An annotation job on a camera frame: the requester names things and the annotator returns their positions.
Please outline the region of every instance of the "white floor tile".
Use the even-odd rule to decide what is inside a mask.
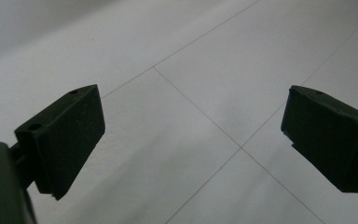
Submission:
[[[157,69],[244,144],[358,28],[358,1],[263,0]]]
[[[358,108],[358,32],[306,86]],[[244,149],[325,223],[358,223],[358,194],[341,193],[291,148],[292,142],[280,130],[283,111],[284,107]]]
[[[43,223],[165,223],[238,146],[150,70],[103,99],[107,131],[59,202],[34,188]]]
[[[67,91],[106,95],[254,1],[0,1],[0,141]]]
[[[169,223],[322,224],[242,150]]]

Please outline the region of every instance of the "floor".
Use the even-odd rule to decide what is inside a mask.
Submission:
[[[358,223],[280,131],[291,85],[358,108],[358,0],[0,1],[0,141],[98,84],[106,133],[41,224]]]

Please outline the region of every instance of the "screw hole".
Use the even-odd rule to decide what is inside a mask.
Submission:
[[[31,125],[31,126],[28,127],[28,130],[29,130],[29,131],[36,131],[36,130],[38,130],[40,127],[42,127],[41,124],[33,124],[33,125]]]

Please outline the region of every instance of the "tile floor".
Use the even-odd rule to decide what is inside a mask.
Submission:
[[[358,0],[0,1],[0,141],[94,83],[106,134],[39,223],[358,223],[280,131],[293,84],[358,108]]]

